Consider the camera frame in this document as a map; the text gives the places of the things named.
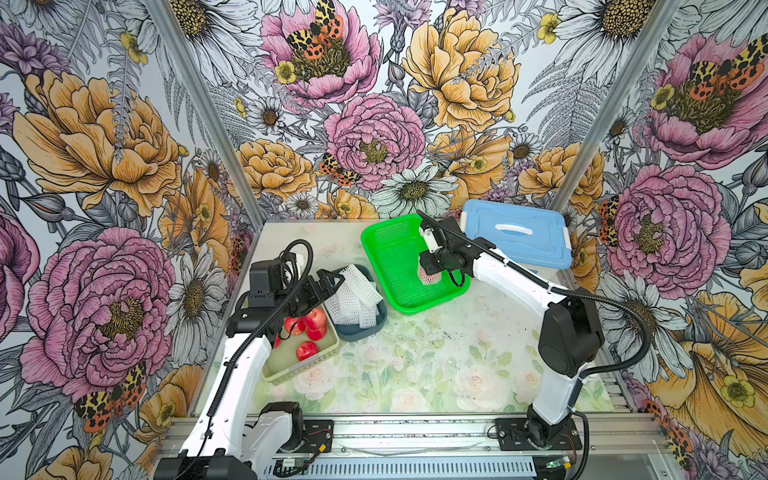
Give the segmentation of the bare red apple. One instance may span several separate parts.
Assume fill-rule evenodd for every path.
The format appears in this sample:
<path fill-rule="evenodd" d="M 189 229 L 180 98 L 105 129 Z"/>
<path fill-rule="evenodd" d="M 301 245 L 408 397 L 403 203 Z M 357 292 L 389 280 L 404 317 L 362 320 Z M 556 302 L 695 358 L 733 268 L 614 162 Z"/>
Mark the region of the bare red apple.
<path fill-rule="evenodd" d="M 323 326 L 323 327 L 313 328 L 313 329 L 307 328 L 306 334 L 311 341 L 318 342 L 327 335 L 327 327 Z"/>
<path fill-rule="evenodd" d="M 288 317 L 284 320 L 283 330 L 286 334 L 298 336 L 305 330 L 305 323 L 302 317 Z"/>
<path fill-rule="evenodd" d="M 313 341 L 305 341 L 296 348 L 296 358 L 303 362 L 319 353 L 318 345 Z"/>
<path fill-rule="evenodd" d="M 315 308 L 303 317 L 307 331 L 325 330 L 327 328 L 327 316 L 322 308 Z"/>

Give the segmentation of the foam net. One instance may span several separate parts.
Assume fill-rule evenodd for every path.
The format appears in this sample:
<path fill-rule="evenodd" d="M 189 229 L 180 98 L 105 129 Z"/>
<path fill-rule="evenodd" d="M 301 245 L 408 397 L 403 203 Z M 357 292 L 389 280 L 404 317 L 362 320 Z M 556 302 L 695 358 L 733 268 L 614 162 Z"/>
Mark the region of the foam net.
<path fill-rule="evenodd" d="M 377 325 L 377 306 L 365 304 L 344 285 L 325 301 L 325 309 L 336 325 L 352 325 L 361 329 L 370 329 Z"/>
<path fill-rule="evenodd" d="M 369 280 L 356 265 L 345 267 L 341 270 L 340 274 L 345 279 L 344 284 L 348 286 L 361 304 L 366 307 L 377 307 L 383 300 L 383 297 L 376 289 L 375 283 Z"/>

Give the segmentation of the netted apple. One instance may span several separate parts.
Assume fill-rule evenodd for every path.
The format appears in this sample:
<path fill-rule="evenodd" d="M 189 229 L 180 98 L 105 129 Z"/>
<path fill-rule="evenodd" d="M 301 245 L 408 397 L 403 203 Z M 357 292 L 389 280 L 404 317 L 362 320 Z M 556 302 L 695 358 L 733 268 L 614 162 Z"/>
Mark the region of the netted apple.
<path fill-rule="evenodd" d="M 419 281 L 425 286 L 435 285 L 439 283 L 442 277 L 442 274 L 440 272 L 436 274 L 428 274 L 422 266 L 418 267 L 417 275 L 418 275 Z"/>

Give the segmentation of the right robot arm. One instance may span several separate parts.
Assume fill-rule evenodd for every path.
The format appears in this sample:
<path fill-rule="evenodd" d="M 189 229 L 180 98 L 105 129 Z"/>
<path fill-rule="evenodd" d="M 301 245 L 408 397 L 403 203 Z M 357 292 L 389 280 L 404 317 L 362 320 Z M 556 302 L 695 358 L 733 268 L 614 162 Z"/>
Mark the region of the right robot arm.
<path fill-rule="evenodd" d="M 527 410 L 525 438 L 536 449 L 553 446 L 575 413 L 584 380 L 600 373 L 626 370 L 646 358 L 651 333 L 642 316 L 619 301 L 570 290 L 511 260 L 490 241 L 468 238 L 454 218 L 436 220 L 423 211 L 419 231 L 427 249 L 419 264 L 426 274 L 459 272 L 485 282 L 521 302 L 541 317 L 538 353 L 546 365 L 541 389 Z M 593 366 L 605 342 L 597 305 L 624 312 L 639 329 L 640 346 L 629 358 Z"/>

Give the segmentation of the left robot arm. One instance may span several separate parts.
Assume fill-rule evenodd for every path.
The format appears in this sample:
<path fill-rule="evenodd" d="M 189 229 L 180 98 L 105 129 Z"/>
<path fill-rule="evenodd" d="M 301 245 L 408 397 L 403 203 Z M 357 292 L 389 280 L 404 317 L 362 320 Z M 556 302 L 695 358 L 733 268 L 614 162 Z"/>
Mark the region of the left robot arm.
<path fill-rule="evenodd" d="M 297 403 L 279 403 L 247 426 L 249 393 L 257 386 L 287 317 L 298 319 L 333 296 L 344 279 L 312 269 L 314 251 L 305 239 L 291 241 L 271 260 L 247 273 L 226 321 L 223 358 L 204 411 L 178 454 L 163 458 L 156 479 L 257 479 L 284 447 L 303 437 Z"/>

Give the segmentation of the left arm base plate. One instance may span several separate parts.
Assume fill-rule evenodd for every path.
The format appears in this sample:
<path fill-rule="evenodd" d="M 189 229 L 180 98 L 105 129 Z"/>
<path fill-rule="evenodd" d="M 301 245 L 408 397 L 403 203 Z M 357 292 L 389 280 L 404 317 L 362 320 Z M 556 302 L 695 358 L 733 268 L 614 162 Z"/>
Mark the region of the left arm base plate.
<path fill-rule="evenodd" d="M 328 453 L 333 446 L 335 422 L 328 419 L 305 420 L 300 440 L 291 448 L 282 447 L 279 454 Z"/>

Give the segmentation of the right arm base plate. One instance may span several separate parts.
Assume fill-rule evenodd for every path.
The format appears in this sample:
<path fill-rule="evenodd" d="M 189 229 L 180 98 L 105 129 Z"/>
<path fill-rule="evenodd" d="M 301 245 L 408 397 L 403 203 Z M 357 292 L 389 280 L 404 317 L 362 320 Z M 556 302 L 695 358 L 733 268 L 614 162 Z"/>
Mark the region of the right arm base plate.
<path fill-rule="evenodd" d="M 582 448 L 576 425 L 566 418 L 558 425 L 522 417 L 496 418 L 490 436 L 501 451 L 572 451 Z"/>

